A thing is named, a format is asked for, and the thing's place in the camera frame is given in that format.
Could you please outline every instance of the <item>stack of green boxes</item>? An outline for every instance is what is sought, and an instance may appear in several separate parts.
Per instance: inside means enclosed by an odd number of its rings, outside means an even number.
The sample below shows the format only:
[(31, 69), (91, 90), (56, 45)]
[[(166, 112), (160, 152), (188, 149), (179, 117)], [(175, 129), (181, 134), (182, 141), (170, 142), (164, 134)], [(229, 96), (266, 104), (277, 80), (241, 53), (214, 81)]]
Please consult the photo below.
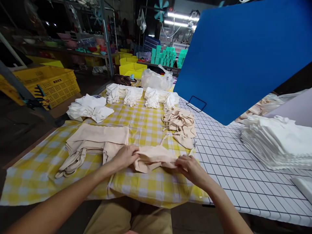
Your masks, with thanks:
[(184, 59), (186, 57), (187, 52), (188, 52), (188, 50), (181, 50), (180, 51), (178, 62), (177, 62), (178, 68), (182, 68), (182, 65), (183, 65), (183, 62), (184, 62)]
[(163, 52), (160, 52), (161, 46), (158, 45), (156, 49), (152, 49), (152, 56), (150, 63), (160, 64), (162, 66), (173, 67), (176, 59), (176, 52), (174, 47), (166, 47)]

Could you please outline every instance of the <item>khaki pants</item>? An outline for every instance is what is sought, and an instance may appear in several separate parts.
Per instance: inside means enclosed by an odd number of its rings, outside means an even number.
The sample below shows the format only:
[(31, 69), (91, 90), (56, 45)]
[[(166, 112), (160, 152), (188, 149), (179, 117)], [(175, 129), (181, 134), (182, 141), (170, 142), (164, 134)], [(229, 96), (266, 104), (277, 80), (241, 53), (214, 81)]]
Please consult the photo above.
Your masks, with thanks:
[(138, 202), (129, 197), (103, 200), (84, 234), (172, 234), (169, 209)]

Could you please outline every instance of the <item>white grid mat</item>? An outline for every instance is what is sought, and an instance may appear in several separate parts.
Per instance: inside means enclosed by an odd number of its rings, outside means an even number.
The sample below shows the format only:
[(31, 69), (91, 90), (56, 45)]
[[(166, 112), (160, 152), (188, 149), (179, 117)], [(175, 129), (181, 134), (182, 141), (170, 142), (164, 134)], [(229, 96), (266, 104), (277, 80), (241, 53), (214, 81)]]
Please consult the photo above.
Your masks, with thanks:
[[(180, 98), (179, 107), (196, 119), (196, 158), (239, 212), (312, 227), (312, 205), (290, 181), (312, 177), (312, 171), (265, 168), (240, 141), (240, 123), (224, 126), (186, 103)], [(213, 205), (210, 198), (204, 203)]]

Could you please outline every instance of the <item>stack of white bags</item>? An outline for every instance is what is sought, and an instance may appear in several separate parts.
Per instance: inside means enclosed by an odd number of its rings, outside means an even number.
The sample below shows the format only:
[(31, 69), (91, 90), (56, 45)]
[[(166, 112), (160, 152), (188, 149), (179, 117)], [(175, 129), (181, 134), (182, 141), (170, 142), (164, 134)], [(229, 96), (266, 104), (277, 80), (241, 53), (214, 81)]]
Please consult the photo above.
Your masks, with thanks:
[(179, 95), (173, 92), (157, 90), (147, 87), (144, 98), (147, 108), (159, 108), (159, 103), (163, 103), (163, 110), (169, 111), (179, 103)]
[(114, 110), (108, 108), (106, 98), (95, 98), (86, 94), (82, 98), (77, 98), (66, 112), (72, 119), (79, 117), (91, 117), (95, 122), (100, 123), (109, 115), (114, 113)]
[(312, 169), (312, 128), (280, 116), (243, 120), (244, 145), (269, 169)]
[(106, 87), (107, 103), (117, 103), (119, 98), (124, 98), (124, 105), (130, 105), (131, 107), (137, 105), (137, 101), (143, 95), (143, 88), (125, 86), (121, 84), (109, 84)]

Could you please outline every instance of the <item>hand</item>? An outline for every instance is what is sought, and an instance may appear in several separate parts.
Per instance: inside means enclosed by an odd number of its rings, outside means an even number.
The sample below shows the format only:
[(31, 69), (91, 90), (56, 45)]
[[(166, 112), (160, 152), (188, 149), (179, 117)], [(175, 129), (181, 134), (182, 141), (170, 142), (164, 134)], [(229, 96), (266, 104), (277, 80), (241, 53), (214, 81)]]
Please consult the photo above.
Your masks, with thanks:
[(139, 157), (139, 154), (136, 153), (138, 150), (139, 147), (136, 145), (125, 145), (118, 151), (110, 163), (114, 164), (119, 170), (124, 169), (134, 163)]
[(204, 171), (196, 159), (190, 156), (180, 156), (175, 162), (178, 171), (183, 174), (189, 181), (203, 190), (206, 190), (207, 183), (212, 178)]

